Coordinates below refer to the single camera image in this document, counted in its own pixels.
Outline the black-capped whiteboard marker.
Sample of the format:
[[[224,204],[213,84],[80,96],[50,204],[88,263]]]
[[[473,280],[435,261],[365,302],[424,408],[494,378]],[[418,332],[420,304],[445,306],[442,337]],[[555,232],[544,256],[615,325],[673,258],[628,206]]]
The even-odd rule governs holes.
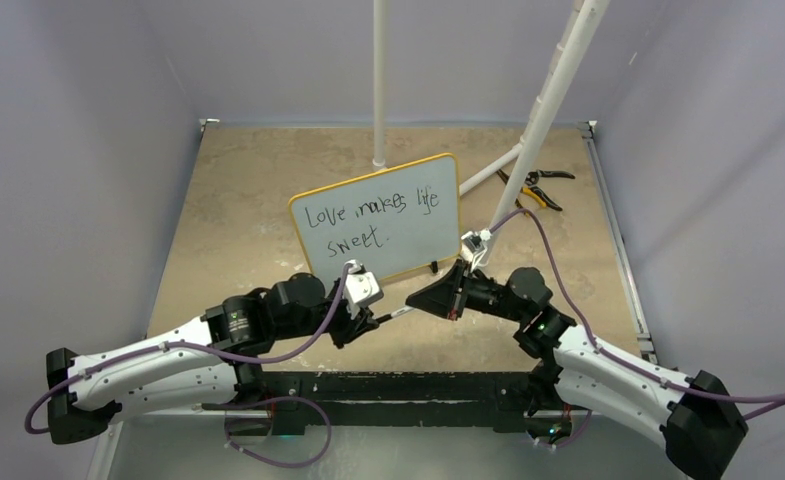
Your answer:
[[[410,313],[412,311],[413,311],[412,307],[404,306],[404,307],[396,309],[396,310],[394,310],[394,311],[392,311],[390,313],[383,314],[383,315],[381,315],[379,317],[375,317],[374,320],[375,320],[375,322],[378,325],[380,325],[380,324],[386,323],[386,322],[388,322],[390,320],[393,320],[393,319],[396,319],[396,318],[401,317],[403,315],[406,315],[406,314],[408,314],[408,313]]]

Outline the yellow-framed whiteboard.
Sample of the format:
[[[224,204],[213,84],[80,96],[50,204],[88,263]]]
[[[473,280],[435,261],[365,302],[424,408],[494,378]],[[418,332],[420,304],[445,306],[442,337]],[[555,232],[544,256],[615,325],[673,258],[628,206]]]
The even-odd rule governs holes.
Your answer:
[[[349,260],[383,280],[461,250],[459,168],[451,153],[304,192],[288,207],[306,264],[327,287]]]

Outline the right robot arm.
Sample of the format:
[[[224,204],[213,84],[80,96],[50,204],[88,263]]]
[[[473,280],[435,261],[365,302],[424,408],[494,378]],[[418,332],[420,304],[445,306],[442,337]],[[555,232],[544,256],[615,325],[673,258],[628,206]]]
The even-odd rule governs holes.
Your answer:
[[[537,404],[597,412],[661,447],[688,477],[721,478],[749,430],[724,383],[705,370],[690,376],[592,340],[552,297],[535,267],[518,268],[500,284],[458,260],[405,304],[448,320],[475,310],[517,323],[514,339],[539,362],[529,381]]]

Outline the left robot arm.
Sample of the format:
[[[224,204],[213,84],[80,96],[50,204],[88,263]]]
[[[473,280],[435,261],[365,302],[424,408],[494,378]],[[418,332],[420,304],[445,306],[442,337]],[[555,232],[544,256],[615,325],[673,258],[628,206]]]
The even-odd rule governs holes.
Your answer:
[[[265,399],[261,368],[294,358],[322,335],[343,348],[377,328],[373,273],[348,267],[331,290],[309,273],[231,296],[181,326],[96,354],[59,348],[46,356],[47,427],[56,445],[94,438],[143,413],[195,403]]]

